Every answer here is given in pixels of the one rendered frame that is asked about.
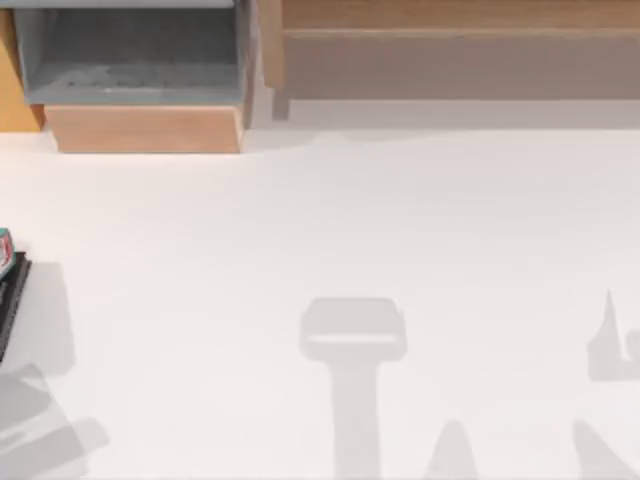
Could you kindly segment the pale wooden drawer front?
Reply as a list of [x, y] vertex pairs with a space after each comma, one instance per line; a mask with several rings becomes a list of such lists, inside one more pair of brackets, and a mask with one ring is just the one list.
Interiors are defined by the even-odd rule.
[[64, 153], [238, 153], [245, 131], [238, 106], [47, 105]]

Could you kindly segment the open wooden shelf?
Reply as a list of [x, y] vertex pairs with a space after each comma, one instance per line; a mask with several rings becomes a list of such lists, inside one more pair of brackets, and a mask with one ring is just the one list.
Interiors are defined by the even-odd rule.
[[640, 0], [256, 0], [294, 100], [640, 100]]

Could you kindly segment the grey pierced drawer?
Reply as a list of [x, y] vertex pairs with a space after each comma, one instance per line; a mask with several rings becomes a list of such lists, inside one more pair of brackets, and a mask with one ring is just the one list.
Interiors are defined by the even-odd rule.
[[59, 111], [237, 108], [253, 0], [0, 0], [11, 9], [26, 103]]

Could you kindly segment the teal and red box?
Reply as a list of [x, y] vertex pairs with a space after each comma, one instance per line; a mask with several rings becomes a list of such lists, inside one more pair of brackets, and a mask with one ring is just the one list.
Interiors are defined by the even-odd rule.
[[0, 228], [0, 280], [11, 270], [15, 262], [13, 239], [8, 228]]

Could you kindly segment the wooden cupboard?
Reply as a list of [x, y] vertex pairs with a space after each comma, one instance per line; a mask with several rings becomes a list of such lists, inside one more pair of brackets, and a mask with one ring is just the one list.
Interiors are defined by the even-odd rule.
[[43, 106], [25, 102], [13, 13], [0, 8], [0, 133], [36, 133], [44, 125]]

